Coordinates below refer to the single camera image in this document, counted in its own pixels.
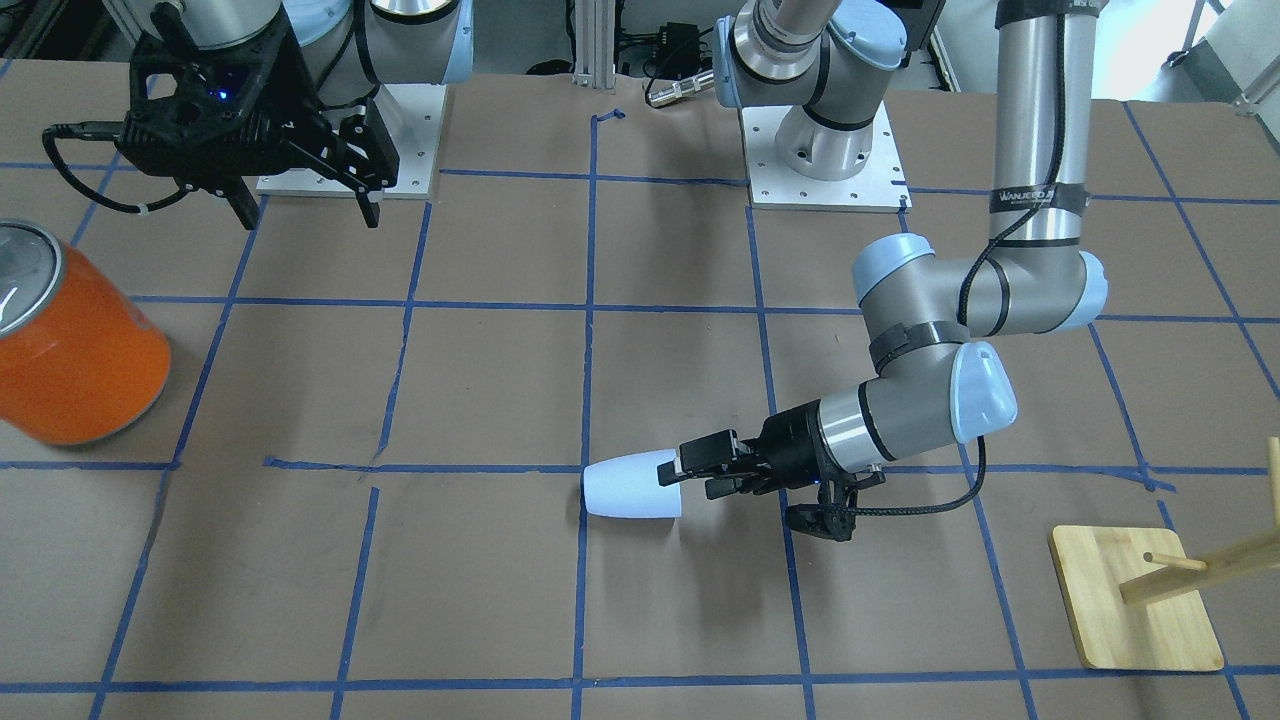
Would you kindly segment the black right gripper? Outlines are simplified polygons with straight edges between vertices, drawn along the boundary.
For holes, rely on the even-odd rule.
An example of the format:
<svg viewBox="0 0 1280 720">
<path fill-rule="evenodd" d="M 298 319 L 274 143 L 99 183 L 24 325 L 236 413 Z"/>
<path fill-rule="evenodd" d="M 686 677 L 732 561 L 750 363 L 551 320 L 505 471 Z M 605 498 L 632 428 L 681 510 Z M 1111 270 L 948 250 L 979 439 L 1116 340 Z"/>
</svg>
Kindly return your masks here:
<svg viewBox="0 0 1280 720">
<path fill-rule="evenodd" d="M 310 169 L 355 191 L 380 225 L 399 156 L 372 104 L 326 117 L 280 5 L 138 5 L 123 155 L 150 176 L 221 193 L 246 231 L 260 209 L 246 176 Z"/>
</svg>

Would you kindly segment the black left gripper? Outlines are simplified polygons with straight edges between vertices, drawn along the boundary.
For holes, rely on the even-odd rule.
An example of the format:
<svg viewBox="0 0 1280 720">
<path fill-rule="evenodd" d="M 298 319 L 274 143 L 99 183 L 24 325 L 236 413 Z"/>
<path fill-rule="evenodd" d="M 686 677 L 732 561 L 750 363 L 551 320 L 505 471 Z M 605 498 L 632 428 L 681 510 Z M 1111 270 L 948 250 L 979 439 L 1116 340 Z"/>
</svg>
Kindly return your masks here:
<svg viewBox="0 0 1280 720">
<path fill-rule="evenodd" d="M 745 439 L 749 474 L 727 474 L 739 459 L 736 430 L 719 430 L 677 447 L 673 460 L 657 468 L 659 486 L 675 486 L 694 478 L 704 480 L 708 500 L 731 495 L 767 495 L 800 489 L 820 480 L 831 468 L 822 439 L 818 400 L 778 413 L 764 420 L 756 438 Z"/>
</svg>

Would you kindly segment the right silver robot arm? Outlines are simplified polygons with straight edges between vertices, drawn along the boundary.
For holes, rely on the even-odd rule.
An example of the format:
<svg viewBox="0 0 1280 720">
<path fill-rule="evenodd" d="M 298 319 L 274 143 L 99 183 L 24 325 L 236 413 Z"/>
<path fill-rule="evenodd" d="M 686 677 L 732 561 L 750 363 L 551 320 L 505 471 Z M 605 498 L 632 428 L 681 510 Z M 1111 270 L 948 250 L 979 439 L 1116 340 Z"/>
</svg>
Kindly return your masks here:
<svg viewBox="0 0 1280 720">
<path fill-rule="evenodd" d="M 247 179 L 308 170 L 364 223 L 408 182 L 396 86 L 445 86 L 474 68 L 470 1 L 131 1 L 140 27 L 131 106 L 114 143 L 147 176 L 225 200 L 253 229 Z"/>
</svg>

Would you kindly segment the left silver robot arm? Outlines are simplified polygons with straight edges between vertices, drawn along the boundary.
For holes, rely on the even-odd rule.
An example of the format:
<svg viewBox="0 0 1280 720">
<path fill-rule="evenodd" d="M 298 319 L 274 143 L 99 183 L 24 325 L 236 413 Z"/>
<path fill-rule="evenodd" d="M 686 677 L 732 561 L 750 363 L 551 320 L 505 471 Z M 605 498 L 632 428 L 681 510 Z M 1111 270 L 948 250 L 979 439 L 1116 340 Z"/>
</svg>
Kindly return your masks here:
<svg viewBox="0 0 1280 720">
<path fill-rule="evenodd" d="M 1001 1 L 989 240 L 946 260 L 919 234 L 860 251 L 852 278 L 876 374 L 769 416 L 755 439 L 722 430 L 641 473 L 646 487 L 704 479 L 710 498 L 852 480 L 874 466 L 1009 427 L 1018 406 L 989 338 L 1093 322 L 1108 283 L 1080 250 L 1101 1 Z M 796 168 L 832 177 L 823 142 L 869 138 L 901 60 L 902 23 L 868 1 L 750 1 L 719 31 L 717 94 L 794 105 Z"/>
</svg>

